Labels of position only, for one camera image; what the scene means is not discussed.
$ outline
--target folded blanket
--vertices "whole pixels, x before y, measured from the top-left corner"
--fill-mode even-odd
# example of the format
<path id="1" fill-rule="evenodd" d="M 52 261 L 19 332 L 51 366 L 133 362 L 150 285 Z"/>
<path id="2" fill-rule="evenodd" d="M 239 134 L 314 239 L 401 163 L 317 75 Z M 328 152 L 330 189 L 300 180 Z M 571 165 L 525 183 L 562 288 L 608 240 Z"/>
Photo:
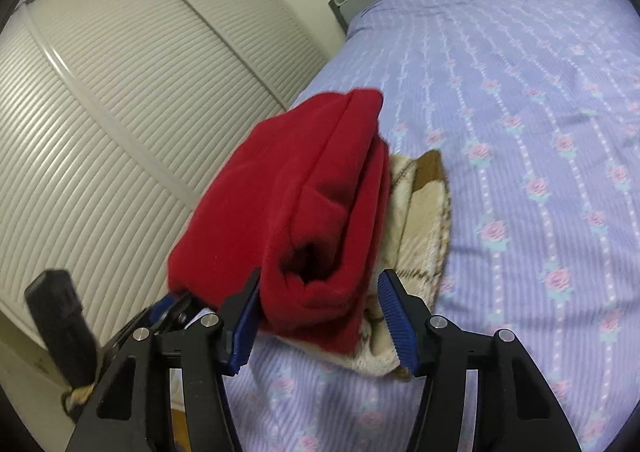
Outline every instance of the folded blanket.
<path id="1" fill-rule="evenodd" d="M 391 187 L 376 266 L 367 291 L 360 339 L 353 353 L 338 355 L 300 340 L 283 339 L 307 353 L 368 376 L 398 369 L 396 349 L 378 303 L 378 275 L 395 269 L 404 289 L 433 307 L 449 247 L 449 193 L 439 151 L 418 159 L 394 155 Z"/>
<path id="2" fill-rule="evenodd" d="M 220 305 L 261 267 L 268 331 L 351 353 L 388 200 L 382 95 L 322 93 L 258 124 L 168 260 L 173 292 Z"/>

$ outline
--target red object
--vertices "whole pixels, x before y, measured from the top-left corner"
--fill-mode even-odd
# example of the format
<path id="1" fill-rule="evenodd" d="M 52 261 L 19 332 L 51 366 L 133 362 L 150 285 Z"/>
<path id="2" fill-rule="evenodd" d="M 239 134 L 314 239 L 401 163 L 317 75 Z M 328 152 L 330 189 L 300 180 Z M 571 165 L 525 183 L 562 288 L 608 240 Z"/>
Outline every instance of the red object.
<path id="1" fill-rule="evenodd" d="M 322 93 L 258 124 L 172 250 L 169 289 L 220 305 L 261 267 L 268 331 L 353 352 L 388 200 L 381 108 L 377 90 Z"/>

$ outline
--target bed sheet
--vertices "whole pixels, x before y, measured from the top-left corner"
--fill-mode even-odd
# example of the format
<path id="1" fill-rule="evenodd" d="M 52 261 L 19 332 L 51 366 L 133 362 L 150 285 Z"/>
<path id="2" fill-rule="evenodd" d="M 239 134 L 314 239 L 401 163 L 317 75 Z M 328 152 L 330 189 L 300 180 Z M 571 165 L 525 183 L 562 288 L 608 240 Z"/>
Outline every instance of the bed sheet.
<path id="1" fill-rule="evenodd" d="M 586 451 L 640 398 L 639 32 L 626 0 L 380 0 L 298 99 L 380 88 L 392 152 L 442 151 L 452 238 L 436 311 L 513 329 Z M 404 450 L 422 382 L 260 336 L 226 386 L 247 451 L 388 452 Z"/>

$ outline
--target red blanket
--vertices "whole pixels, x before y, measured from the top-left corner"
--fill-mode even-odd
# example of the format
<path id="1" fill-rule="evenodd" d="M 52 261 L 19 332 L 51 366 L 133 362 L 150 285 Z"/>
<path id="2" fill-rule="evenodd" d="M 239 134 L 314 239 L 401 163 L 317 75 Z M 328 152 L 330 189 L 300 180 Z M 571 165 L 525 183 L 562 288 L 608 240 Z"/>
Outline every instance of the red blanket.
<path id="1" fill-rule="evenodd" d="M 168 263 L 214 305 L 261 267 L 266 329 L 354 350 L 388 199 L 382 95 L 316 95 L 258 124 L 204 194 Z"/>

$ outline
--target purple floral bed sheet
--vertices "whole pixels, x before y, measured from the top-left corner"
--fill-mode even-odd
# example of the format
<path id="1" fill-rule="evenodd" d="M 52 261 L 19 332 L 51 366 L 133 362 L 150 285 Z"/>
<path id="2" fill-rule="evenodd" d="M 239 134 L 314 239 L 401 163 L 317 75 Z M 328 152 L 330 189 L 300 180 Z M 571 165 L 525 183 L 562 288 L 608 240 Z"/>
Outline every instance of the purple floral bed sheet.
<path id="1" fill-rule="evenodd" d="M 300 95 L 377 87 L 394 153 L 443 153 L 452 241 L 436 311 L 513 329 L 585 451 L 640 398 L 640 20 L 626 0 L 380 0 Z M 402 451 L 422 382 L 260 336 L 226 382 L 249 452 Z M 475 377 L 460 451 L 470 451 Z"/>

